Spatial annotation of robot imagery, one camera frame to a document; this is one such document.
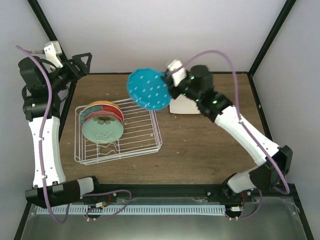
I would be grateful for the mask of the square cream plate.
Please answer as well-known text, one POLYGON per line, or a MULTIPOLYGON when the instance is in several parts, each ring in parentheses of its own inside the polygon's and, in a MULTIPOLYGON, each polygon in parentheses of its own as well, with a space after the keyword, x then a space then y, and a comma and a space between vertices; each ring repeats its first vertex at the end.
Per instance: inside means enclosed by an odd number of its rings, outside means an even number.
POLYGON ((180 95, 176 99, 172 99, 169 104, 169 112, 171 114, 178 115, 198 115, 198 110, 195 101, 188 99, 187 97, 180 95))

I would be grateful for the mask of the red and teal plate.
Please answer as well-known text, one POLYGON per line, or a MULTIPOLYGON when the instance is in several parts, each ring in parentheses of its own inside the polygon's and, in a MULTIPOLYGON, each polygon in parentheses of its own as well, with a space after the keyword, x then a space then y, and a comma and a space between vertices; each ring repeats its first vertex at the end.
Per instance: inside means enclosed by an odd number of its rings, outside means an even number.
POLYGON ((85 122, 85 119, 89 117, 90 114, 105 111, 113 113, 118 120, 123 123, 124 122, 124 115, 122 111, 112 104, 96 104, 91 106, 86 106, 79 115, 78 121, 82 125, 85 122))

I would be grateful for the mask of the teal polka dot plate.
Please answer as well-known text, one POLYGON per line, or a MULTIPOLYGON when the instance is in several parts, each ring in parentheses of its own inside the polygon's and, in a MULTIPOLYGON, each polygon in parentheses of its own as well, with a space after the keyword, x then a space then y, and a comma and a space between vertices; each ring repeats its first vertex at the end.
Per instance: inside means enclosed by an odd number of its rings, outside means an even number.
POLYGON ((139 68, 127 79, 126 89, 130 98, 140 107, 159 111, 170 105, 169 87, 164 82, 164 73, 153 68, 139 68))

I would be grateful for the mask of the pink polka dot plate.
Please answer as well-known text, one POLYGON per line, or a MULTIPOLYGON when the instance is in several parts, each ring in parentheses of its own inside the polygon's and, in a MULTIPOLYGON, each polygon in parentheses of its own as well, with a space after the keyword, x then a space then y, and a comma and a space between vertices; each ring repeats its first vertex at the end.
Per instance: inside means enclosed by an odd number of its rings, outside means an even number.
POLYGON ((113 117, 113 118, 119 120, 120 122, 124 121, 124 119, 121 116, 117 115, 116 113, 111 112, 111 111, 104 111, 104 110, 92 112, 88 116, 82 115, 79 117, 79 121, 82 123, 82 122, 85 122, 88 119, 94 118, 94 117, 113 117))

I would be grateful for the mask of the mint green flower plate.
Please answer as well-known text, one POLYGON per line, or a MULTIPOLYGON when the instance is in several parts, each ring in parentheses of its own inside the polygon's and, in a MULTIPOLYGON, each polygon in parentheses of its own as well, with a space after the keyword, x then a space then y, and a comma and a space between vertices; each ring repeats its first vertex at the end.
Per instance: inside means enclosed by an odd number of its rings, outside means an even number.
POLYGON ((123 124, 111 116, 97 116, 87 120, 81 129, 82 135, 90 142, 108 144, 119 140, 123 133, 123 124))

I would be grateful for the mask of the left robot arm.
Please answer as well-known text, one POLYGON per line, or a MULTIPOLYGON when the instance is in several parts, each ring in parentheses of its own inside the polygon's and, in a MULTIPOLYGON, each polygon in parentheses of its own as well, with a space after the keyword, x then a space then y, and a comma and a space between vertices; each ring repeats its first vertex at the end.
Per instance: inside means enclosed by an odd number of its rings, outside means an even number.
POLYGON ((25 82, 21 91, 22 110, 31 130, 35 160, 32 188, 25 191, 25 198, 41 208, 46 208, 46 203, 52 207, 71 204, 83 195, 89 201, 97 202, 102 196, 102 189, 95 185, 95 176, 66 180, 59 146, 63 124, 59 92, 69 83, 75 84, 87 76, 91 60, 92 54, 87 52, 62 61, 61 67, 38 56, 26 57, 18 63, 25 82))

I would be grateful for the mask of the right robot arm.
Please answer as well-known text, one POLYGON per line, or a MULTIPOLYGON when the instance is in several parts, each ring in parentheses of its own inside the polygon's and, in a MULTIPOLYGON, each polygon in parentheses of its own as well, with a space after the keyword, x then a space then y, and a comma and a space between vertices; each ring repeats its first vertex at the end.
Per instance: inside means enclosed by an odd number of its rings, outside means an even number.
POLYGON ((289 194, 285 175, 289 172, 293 151, 265 137, 239 113, 228 97, 216 91, 213 75, 205 65, 186 70, 180 61, 173 61, 167 66, 163 80, 174 99, 184 96, 194 101, 200 113, 229 133, 255 162, 255 167, 234 173, 224 181, 225 200, 232 202, 240 192, 249 189, 264 192, 274 189, 289 194))

